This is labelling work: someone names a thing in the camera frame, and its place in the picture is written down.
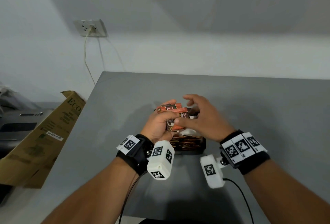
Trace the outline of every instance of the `left hand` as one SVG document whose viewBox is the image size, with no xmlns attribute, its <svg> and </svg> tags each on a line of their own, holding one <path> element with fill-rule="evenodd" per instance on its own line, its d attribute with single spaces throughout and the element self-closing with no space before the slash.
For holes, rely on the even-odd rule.
<svg viewBox="0 0 330 224">
<path fill-rule="evenodd" d="M 169 100 L 164 102 L 162 105 L 165 104 L 175 104 L 176 100 Z M 176 134 L 176 132 L 168 132 L 165 131 L 166 129 L 166 121 L 170 119 L 175 119 L 179 117 L 180 114 L 174 113 L 171 111 L 164 112 L 164 113 L 157 113 L 155 110 L 149 117 L 146 125 L 143 127 L 140 134 L 143 134 L 149 140 L 155 144 L 159 140 L 168 140 L 170 141 L 172 137 Z"/>
</svg>

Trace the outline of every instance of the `brown cardboard box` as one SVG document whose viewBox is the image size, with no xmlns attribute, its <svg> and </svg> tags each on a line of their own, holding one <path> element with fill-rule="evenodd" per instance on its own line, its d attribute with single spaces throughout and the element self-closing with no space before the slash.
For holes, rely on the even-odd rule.
<svg viewBox="0 0 330 224">
<path fill-rule="evenodd" d="M 17 147 L 0 160 L 0 184 L 41 188 L 85 101 L 74 91 Z"/>
</svg>

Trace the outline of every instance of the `tabletop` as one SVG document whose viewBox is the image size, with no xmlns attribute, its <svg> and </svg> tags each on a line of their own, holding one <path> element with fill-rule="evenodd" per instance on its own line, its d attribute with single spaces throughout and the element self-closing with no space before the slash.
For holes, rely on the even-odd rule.
<svg viewBox="0 0 330 224">
<path fill-rule="evenodd" d="M 185 104 L 186 93 L 208 98 L 234 127 L 251 132 L 282 168 L 330 202 L 330 81 L 103 72 L 43 188 L 21 217 L 42 211 L 42 220 L 105 168 L 117 145 L 138 134 L 157 105 L 172 98 Z M 219 144 L 207 141 L 203 155 L 212 153 L 220 155 Z M 165 181 L 141 177 L 124 215 L 249 223 L 238 189 L 230 182 L 209 188 L 199 158 L 175 155 Z M 227 166 L 223 172 L 245 193 L 255 223 L 269 223 L 239 171 Z"/>
</svg>

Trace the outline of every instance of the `outlet socket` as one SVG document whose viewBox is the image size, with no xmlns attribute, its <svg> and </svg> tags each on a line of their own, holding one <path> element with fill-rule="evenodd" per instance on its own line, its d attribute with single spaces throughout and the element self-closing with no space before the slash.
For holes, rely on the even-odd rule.
<svg viewBox="0 0 330 224">
<path fill-rule="evenodd" d="M 95 28 L 95 33 L 90 33 L 89 37 L 106 37 L 107 33 L 103 22 L 98 20 L 74 20 L 73 24 L 76 26 L 78 33 L 81 36 L 86 36 L 91 27 Z"/>
</svg>

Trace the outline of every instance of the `wall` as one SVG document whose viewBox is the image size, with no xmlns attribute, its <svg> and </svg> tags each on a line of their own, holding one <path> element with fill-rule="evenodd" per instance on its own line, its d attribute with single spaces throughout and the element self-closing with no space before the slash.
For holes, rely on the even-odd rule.
<svg viewBox="0 0 330 224">
<path fill-rule="evenodd" d="M 0 82 L 33 102 L 93 89 L 74 19 L 101 18 L 88 39 L 103 70 L 330 79 L 328 0 L 0 0 Z"/>
</svg>

